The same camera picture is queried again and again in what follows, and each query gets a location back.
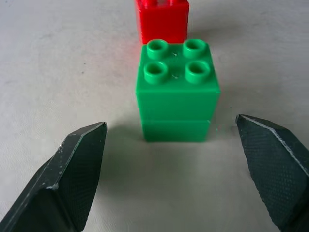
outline green block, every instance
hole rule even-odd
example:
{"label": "green block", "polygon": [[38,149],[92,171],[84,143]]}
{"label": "green block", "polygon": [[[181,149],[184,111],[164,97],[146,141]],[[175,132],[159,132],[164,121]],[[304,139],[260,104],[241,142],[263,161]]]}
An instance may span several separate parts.
{"label": "green block", "polygon": [[143,121],[142,130],[148,142],[203,142],[210,122]]}
{"label": "green block", "polygon": [[144,45],[136,94],[147,140],[204,140],[220,95],[208,44],[190,39],[184,44],[152,40]]}

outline red lego duplo brick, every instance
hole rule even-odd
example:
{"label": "red lego duplo brick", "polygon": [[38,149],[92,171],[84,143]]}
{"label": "red lego duplo brick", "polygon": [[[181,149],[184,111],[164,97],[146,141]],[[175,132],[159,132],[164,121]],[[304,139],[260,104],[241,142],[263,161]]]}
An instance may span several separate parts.
{"label": "red lego duplo brick", "polygon": [[181,44],[187,38],[189,2],[187,0],[135,0],[142,44],[163,39]]}

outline toy block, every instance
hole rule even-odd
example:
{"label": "toy block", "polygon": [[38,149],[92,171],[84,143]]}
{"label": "toy block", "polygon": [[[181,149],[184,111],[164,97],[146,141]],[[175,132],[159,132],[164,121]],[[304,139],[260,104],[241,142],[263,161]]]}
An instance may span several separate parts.
{"label": "toy block", "polygon": [[187,37],[189,2],[187,0],[135,0],[142,44],[153,39],[183,43]]}
{"label": "toy block", "polygon": [[157,39],[144,45],[136,94],[146,140],[154,141],[158,134],[166,134],[165,141],[205,139],[220,95],[208,44]]}
{"label": "toy block", "polygon": [[142,130],[148,142],[203,142],[209,121],[143,121]]}

